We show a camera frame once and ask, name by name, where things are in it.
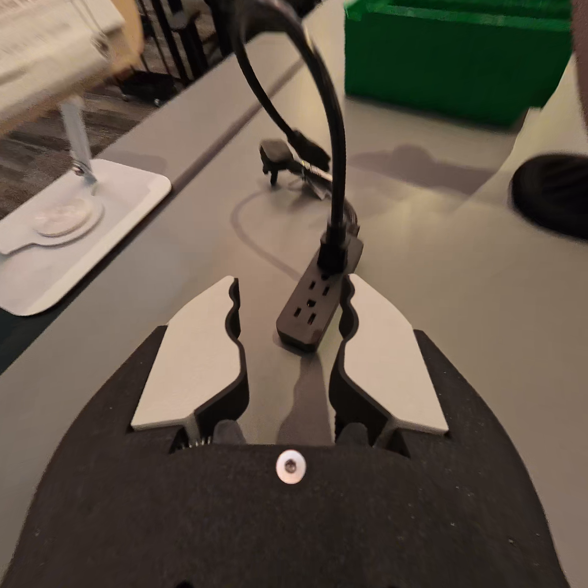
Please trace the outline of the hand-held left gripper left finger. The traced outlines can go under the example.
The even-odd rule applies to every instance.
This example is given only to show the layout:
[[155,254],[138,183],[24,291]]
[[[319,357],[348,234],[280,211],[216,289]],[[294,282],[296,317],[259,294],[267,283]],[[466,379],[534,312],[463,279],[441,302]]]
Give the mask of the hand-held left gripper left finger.
[[180,426],[193,445],[212,439],[223,420],[249,404],[240,336],[239,280],[225,276],[168,322],[130,426]]

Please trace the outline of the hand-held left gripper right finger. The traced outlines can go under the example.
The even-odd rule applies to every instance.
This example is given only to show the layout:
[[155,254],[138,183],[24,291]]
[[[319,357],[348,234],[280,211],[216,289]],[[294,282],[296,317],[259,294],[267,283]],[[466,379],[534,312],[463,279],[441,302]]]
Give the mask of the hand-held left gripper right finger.
[[329,380],[336,438],[362,425],[372,447],[397,430],[444,436],[449,425],[415,331],[400,310],[356,274],[343,280],[342,342]]

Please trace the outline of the black power strip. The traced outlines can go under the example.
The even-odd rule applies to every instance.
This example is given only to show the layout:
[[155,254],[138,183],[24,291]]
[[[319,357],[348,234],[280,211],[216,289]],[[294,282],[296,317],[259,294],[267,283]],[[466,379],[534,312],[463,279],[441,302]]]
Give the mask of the black power strip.
[[342,273],[329,274],[318,265],[316,252],[276,320],[280,340],[303,352],[317,351],[339,307],[344,277],[354,273],[364,244],[350,236],[348,261]]

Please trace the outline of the black power plug with cable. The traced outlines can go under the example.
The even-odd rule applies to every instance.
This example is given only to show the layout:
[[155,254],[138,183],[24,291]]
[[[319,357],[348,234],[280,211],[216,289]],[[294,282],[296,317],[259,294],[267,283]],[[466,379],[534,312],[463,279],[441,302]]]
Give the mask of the black power plug with cable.
[[245,79],[261,106],[282,130],[294,149],[308,150],[316,145],[299,131],[289,127],[274,108],[258,81],[245,50],[250,28],[258,32],[283,32],[298,49],[310,71],[322,104],[330,133],[332,151],[331,213],[321,238],[318,267],[326,275],[342,274],[347,266],[350,235],[345,219],[346,138],[342,111],[330,73],[315,43],[295,10],[284,1],[239,1],[233,20],[233,51]]

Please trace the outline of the green plastic crate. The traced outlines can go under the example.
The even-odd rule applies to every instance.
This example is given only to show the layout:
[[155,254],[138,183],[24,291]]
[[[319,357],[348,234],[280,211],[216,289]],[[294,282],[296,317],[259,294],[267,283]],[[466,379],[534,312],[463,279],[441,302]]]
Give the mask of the green plastic crate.
[[571,12],[571,1],[347,2],[345,92],[509,128],[555,92]]

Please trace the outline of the white rounded plastic plate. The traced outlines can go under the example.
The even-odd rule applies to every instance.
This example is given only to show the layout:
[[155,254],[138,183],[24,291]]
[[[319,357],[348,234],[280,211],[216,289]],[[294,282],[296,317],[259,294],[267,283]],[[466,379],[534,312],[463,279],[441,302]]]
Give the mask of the white rounded plastic plate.
[[171,191],[160,174],[91,162],[68,171],[1,220],[1,309],[32,316],[56,305]]

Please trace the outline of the black rounded object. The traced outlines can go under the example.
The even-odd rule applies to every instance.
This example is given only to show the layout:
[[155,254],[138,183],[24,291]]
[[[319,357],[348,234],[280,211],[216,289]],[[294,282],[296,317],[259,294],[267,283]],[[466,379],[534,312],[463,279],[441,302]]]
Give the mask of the black rounded object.
[[532,223],[587,240],[587,156],[547,153],[522,163],[511,179],[511,201]]

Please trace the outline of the black metal rack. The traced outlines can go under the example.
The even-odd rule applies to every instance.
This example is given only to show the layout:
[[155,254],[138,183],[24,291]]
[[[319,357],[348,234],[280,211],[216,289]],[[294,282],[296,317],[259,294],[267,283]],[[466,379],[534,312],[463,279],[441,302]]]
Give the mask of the black metal rack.
[[210,70],[217,41],[204,1],[134,1],[142,45],[136,61],[115,77],[121,99],[161,107]]

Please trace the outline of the printed instruction poster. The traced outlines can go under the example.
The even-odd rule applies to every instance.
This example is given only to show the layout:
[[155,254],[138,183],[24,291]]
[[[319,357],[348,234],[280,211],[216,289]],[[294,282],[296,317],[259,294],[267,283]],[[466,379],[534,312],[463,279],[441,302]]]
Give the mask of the printed instruction poster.
[[1,1],[1,136],[138,63],[135,1]]

